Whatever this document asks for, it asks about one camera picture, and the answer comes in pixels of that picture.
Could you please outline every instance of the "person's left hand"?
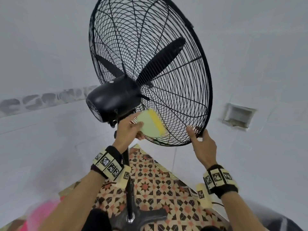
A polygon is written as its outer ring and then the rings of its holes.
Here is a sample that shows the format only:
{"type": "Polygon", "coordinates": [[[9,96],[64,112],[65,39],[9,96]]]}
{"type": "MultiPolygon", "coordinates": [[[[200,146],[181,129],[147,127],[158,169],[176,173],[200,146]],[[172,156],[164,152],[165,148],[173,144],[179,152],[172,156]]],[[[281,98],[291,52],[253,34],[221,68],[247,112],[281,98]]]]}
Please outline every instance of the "person's left hand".
{"type": "Polygon", "coordinates": [[[121,120],[118,124],[118,130],[116,133],[116,138],[113,146],[122,154],[132,141],[137,138],[139,140],[144,139],[143,133],[140,129],[143,127],[143,122],[138,122],[137,124],[130,123],[135,117],[137,117],[141,112],[133,113],[121,120]]]}

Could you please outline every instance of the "black fan base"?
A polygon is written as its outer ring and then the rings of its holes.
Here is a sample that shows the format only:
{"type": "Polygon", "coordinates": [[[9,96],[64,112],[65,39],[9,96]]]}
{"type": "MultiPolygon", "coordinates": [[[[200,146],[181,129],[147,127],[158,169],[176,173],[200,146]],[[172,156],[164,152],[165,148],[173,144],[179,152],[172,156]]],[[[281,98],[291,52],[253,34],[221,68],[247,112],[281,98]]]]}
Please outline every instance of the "black fan base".
{"type": "Polygon", "coordinates": [[[132,195],[133,199],[133,214],[134,220],[132,223],[129,223],[127,220],[127,207],[117,216],[114,214],[110,218],[110,223],[112,230],[120,230],[120,231],[139,231],[142,226],[154,222],[154,221],[164,221],[167,219],[167,211],[163,208],[152,211],[143,211],[140,210],[135,204],[135,198],[132,195]]]}

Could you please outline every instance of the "floor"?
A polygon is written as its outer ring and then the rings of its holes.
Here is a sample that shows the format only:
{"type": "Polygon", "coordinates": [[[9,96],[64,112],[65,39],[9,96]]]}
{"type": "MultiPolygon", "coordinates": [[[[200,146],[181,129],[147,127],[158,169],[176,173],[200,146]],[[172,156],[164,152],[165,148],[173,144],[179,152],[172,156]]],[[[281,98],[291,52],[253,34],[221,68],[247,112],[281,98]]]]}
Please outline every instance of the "floor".
{"type": "MultiPolygon", "coordinates": [[[[187,185],[152,159],[138,145],[130,149],[130,166],[137,205],[142,210],[164,208],[168,213],[166,221],[148,224],[142,231],[197,231],[206,225],[226,230],[218,214],[213,210],[203,209],[187,185]]],[[[59,195],[66,196],[78,184],[79,182],[72,184],[59,195]]],[[[125,198],[126,195],[121,189],[109,184],[100,190],[93,208],[106,210],[109,216],[118,214],[125,207],[125,198]]],[[[0,231],[7,231],[10,226],[8,224],[0,231]]]]}

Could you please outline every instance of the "black fan blade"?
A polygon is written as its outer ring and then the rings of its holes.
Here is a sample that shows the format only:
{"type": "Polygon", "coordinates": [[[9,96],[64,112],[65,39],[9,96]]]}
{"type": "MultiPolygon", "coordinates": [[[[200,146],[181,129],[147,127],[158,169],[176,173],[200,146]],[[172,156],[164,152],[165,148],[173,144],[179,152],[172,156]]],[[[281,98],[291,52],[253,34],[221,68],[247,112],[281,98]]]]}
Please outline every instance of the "black fan blade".
{"type": "Polygon", "coordinates": [[[102,63],[102,65],[114,76],[114,77],[120,77],[124,74],[123,71],[121,71],[118,67],[116,67],[114,64],[112,64],[107,59],[101,57],[100,55],[96,55],[97,60],[102,63]]]}
{"type": "Polygon", "coordinates": [[[180,37],[160,50],[142,69],[136,83],[144,85],[159,75],[180,53],[185,42],[184,37],[180,37]]]}

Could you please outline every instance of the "square hole in wall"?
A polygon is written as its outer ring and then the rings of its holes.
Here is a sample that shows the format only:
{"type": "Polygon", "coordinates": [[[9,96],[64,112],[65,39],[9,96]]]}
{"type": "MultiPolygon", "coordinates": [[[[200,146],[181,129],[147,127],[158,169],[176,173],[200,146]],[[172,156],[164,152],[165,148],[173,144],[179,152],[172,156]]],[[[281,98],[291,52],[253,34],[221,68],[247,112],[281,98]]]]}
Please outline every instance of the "square hole in wall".
{"type": "Polygon", "coordinates": [[[255,109],[229,103],[223,123],[246,131],[255,112],[255,109]]]}

